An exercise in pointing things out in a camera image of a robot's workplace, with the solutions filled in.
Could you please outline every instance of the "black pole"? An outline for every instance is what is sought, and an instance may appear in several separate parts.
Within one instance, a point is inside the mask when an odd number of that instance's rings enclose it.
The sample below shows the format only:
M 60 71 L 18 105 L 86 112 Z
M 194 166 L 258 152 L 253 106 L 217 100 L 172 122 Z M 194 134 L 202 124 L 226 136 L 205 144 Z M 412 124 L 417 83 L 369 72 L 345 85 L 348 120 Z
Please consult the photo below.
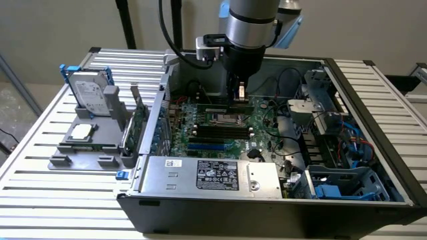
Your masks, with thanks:
M 170 0 L 172 8 L 172 30 L 173 43 L 178 50 L 182 50 L 182 19 L 181 19 L 181 0 Z
M 1 143 L 0 141 L 0 151 L 6 155 L 9 156 L 12 151 L 8 149 L 8 147 Z
M 120 13 L 120 20 L 121 20 L 126 48 L 136 49 L 132 21 L 130 21 L 129 8 L 128 8 L 128 0 L 114 0 L 114 4 L 117 6 L 118 13 Z

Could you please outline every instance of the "warning label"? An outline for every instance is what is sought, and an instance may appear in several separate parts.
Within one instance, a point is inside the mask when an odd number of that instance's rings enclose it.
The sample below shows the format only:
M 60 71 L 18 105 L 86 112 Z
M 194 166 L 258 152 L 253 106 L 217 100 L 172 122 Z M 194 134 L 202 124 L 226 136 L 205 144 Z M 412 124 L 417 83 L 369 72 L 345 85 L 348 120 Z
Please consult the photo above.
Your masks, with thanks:
M 194 186 L 204 190 L 238 191 L 237 163 L 234 161 L 197 161 Z

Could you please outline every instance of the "floor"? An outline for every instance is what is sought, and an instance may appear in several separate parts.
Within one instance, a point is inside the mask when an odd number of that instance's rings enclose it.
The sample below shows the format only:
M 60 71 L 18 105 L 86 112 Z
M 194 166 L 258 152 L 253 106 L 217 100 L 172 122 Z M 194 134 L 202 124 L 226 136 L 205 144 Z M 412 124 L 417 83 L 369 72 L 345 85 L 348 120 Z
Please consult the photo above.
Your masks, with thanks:
M 61 85 L 26 84 L 26 87 L 40 106 L 45 109 Z M 12 84 L 0 82 L 0 128 L 20 141 L 36 120 L 37 117 Z M 0 141 L 8 148 L 16 145 L 13 138 L 2 132 L 0 132 Z M 0 166 L 5 160 L 6 156 L 0 152 Z

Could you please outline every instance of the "sticker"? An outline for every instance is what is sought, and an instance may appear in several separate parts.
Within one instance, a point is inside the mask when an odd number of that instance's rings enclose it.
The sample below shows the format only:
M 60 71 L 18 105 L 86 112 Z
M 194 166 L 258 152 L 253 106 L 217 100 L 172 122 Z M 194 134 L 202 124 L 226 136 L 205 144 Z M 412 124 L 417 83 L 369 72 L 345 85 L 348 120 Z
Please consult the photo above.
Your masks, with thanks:
M 237 162 L 200 160 L 196 173 L 197 189 L 238 191 Z
M 94 115 L 109 115 L 105 97 L 100 85 L 94 82 L 76 81 L 76 90 L 85 109 Z
M 177 168 L 180 168 L 182 166 L 182 160 L 166 159 L 164 166 L 165 167 L 177 167 Z

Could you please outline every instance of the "white label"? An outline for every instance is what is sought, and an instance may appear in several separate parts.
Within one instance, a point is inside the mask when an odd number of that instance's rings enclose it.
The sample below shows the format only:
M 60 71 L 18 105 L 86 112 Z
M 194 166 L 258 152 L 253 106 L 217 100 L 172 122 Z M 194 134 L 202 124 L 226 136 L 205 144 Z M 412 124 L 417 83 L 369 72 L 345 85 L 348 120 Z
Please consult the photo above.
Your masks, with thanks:
M 166 159 L 164 166 L 165 167 L 177 167 L 177 168 L 180 168 L 182 166 L 182 160 Z
M 76 81 L 77 93 L 82 99 L 85 109 L 94 115 L 109 115 L 106 102 L 100 86 L 94 82 Z

